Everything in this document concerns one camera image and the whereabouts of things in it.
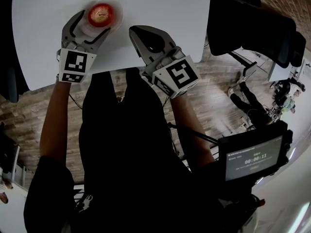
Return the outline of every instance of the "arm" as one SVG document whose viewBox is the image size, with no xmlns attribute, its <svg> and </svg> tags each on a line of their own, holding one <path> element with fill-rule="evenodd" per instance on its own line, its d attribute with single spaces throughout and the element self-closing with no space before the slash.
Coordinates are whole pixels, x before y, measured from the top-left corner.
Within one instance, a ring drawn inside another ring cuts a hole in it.
<svg viewBox="0 0 311 233">
<path fill-rule="evenodd" d="M 205 134 L 193 107 L 187 97 L 187 93 L 171 100 L 176 125 L 187 127 L 199 133 Z M 206 164 L 213 162 L 209 143 L 197 136 L 178 131 L 181 146 L 187 157 L 188 164 L 192 171 L 196 171 Z"/>
<path fill-rule="evenodd" d="M 75 209 L 74 182 L 65 166 L 70 85 L 56 82 L 50 99 L 40 139 L 41 158 L 24 208 L 27 232 L 60 233 Z"/>
<path fill-rule="evenodd" d="M 66 164 L 67 112 L 71 83 L 56 82 L 40 138 L 40 156 Z"/>
</svg>

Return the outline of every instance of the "timer display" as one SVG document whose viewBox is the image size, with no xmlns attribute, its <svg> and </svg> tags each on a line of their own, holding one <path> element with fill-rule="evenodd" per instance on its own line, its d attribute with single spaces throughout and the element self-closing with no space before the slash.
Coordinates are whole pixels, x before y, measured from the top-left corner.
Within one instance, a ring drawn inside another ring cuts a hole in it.
<svg viewBox="0 0 311 233">
<path fill-rule="evenodd" d="M 246 161 L 245 161 L 245 164 L 249 164 L 249 163 L 252 163 L 252 162 L 255 162 L 255 161 L 259 161 L 259 160 L 264 159 L 264 158 L 266 158 L 266 157 L 267 157 L 267 154 L 265 153 L 265 154 L 263 154 L 262 156 L 257 156 L 257 157 L 255 157 L 254 159 L 248 159 L 248 160 L 246 160 Z"/>
<path fill-rule="evenodd" d="M 282 136 L 247 149 L 227 153 L 225 180 L 234 180 L 274 166 L 281 143 Z"/>
</svg>

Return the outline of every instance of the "white table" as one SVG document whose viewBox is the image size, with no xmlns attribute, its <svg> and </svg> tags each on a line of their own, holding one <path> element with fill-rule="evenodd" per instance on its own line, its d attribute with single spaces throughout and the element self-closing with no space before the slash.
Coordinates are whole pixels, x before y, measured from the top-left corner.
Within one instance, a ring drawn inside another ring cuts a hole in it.
<svg viewBox="0 0 311 233">
<path fill-rule="evenodd" d="M 56 51 L 67 21 L 82 0 L 13 0 L 12 25 L 18 60 L 29 89 L 52 83 L 58 73 Z M 124 20 L 98 50 L 90 73 L 144 66 L 128 35 L 133 25 L 168 32 L 194 62 L 202 58 L 209 0 L 119 0 Z"/>
</svg>

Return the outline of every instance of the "white plate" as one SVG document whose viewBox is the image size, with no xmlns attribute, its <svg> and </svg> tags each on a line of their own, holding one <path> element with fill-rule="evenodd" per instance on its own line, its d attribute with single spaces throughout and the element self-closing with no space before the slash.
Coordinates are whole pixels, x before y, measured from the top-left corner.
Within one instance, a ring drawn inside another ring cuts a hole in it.
<svg viewBox="0 0 311 233">
<path fill-rule="evenodd" d="M 92 26 L 89 22 L 88 22 L 88 13 L 90 11 L 90 9 L 99 3 L 107 3 L 109 5 L 112 6 L 113 11 L 114 11 L 114 20 L 111 24 L 105 26 L 105 27 L 94 27 Z M 120 27 L 120 25 L 123 22 L 123 8 L 122 5 L 119 1 L 117 0 L 87 0 L 84 2 L 84 4 L 82 4 L 81 6 L 81 10 L 85 10 L 85 13 L 82 17 L 82 19 L 80 20 L 80 22 L 78 23 L 78 27 L 80 28 L 80 30 L 87 36 L 95 38 L 97 37 L 102 31 L 104 31 L 107 28 L 111 28 L 110 33 L 113 33 L 115 31 L 118 30 L 118 28 Z"/>
</svg>

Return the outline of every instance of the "cable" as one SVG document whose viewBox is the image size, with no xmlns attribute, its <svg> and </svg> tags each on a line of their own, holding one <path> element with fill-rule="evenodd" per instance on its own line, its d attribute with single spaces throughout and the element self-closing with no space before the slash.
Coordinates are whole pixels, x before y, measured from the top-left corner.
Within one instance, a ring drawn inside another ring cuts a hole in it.
<svg viewBox="0 0 311 233">
<path fill-rule="evenodd" d="M 261 70 L 263 70 L 266 74 L 269 74 L 269 73 L 267 73 L 264 69 L 262 69 L 261 67 L 259 67 L 259 66 L 257 66 L 258 68 L 260 68 Z"/>
<path fill-rule="evenodd" d="M 82 110 L 83 107 L 76 101 L 73 99 L 73 97 L 69 94 L 69 97 L 71 97 L 72 101 Z"/>
<path fill-rule="evenodd" d="M 210 136 L 207 136 L 207 135 L 205 135 L 205 134 L 199 133 L 199 132 L 197 132 L 197 131 L 194 131 L 194 130 L 192 130 L 192 129 L 189 129 L 189 128 L 186 128 L 186 127 L 183 127 L 183 126 L 176 126 L 176 125 L 174 125 L 174 124 L 172 124 L 172 123 L 170 123 L 170 122 L 169 122 L 167 125 L 168 125 L 170 128 L 174 128 L 174 129 L 184 130 L 184 131 L 190 132 L 191 134 L 193 134 L 193 135 L 195 135 L 195 136 L 197 136 L 197 137 L 199 137 L 199 138 L 202 138 L 202 139 L 204 139 L 204 140 L 206 140 L 206 141 L 208 141 L 208 142 L 211 142 L 211 143 L 213 143 L 214 145 L 218 145 L 218 140 L 216 140 L 216 139 L 214 139 L 214 138 L 212 138 L 212 137 L 210 137 Z"/>
<path fill-rule="evenodd" d="M 247 80 L 250 78 L 250 76 L 252 76 L 252 75 L 254 74 L 254 72 L 256 72 L 256 71 L 257 71 L 257 70 L 253 71 L 252 74 L 249 75 L 245 81 L 247 81 Z"/>
<path fill-rule="evenodd" d="M 203 48 L 206 48 L 208 45 L 209 45 L 209 42 L 208 42 L 208 36 L 207 36 L 207 32 L 206 32 L 206 35 L 205 35 L 205 41 L 207 40 L 207 44 L 204 45 Z"/>
<path fill-rule="evenodd" d="M 164 101 L 164 104 L 163 104 L 162 108 L 164 108 L 164 105 L 165 105 L 166 102 L 169 100 L 169 98 L 170 98 L 169 96 L 166 97 L 166 99 L 165 99 L 165 101 Z"/>
</svg>

